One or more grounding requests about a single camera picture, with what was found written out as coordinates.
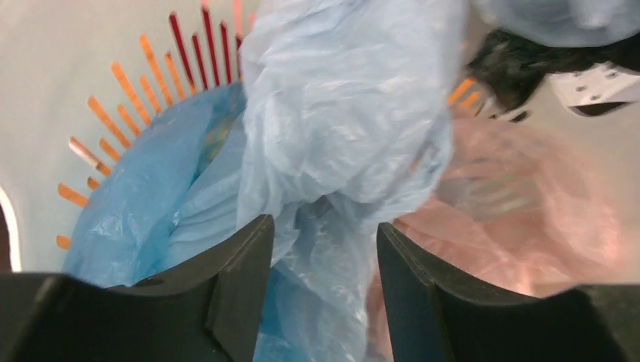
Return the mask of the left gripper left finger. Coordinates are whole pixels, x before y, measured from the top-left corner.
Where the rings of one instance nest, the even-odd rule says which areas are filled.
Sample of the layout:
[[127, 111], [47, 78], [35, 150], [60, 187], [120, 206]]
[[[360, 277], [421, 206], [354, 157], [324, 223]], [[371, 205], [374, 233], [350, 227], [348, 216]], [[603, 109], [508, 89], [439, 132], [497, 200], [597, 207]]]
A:
[[269, 278], [274, 222], [131, 287], [64, 274], [1, 276], [3, 361], [250, 361]]

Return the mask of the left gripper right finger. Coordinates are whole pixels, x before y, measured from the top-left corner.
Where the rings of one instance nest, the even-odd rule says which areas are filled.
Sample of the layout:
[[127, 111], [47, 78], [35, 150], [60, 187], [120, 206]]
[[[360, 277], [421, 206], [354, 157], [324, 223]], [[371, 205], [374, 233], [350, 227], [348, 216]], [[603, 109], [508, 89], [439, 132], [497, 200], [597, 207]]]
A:
[[542, 299], [484, 282], [389, 223], [377, 254], [396, 361], [637, 361], [639, 288], [579, 285]]

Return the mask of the light blue plastic bag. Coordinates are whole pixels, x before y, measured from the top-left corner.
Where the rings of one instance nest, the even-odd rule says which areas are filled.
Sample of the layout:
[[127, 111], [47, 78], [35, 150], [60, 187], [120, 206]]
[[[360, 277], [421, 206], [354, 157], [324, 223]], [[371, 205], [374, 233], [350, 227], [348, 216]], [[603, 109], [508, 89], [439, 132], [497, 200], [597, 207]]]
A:
[[275, 240], [252, 361], [363, 361], [374, 233], [456, 154], [462, 1], [267, 1], [242, 48], [246, 162]]

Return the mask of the white slotted laundry basket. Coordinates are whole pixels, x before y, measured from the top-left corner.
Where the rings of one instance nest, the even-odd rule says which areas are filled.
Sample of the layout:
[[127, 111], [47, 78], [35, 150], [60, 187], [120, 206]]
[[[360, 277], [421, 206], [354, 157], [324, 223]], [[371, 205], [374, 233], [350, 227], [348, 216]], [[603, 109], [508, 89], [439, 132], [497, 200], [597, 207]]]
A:
[[93, 186], [179, 97], [236, 80], [256, 1], [3, 1], [1, 203], [15, 271], [59, 271]]

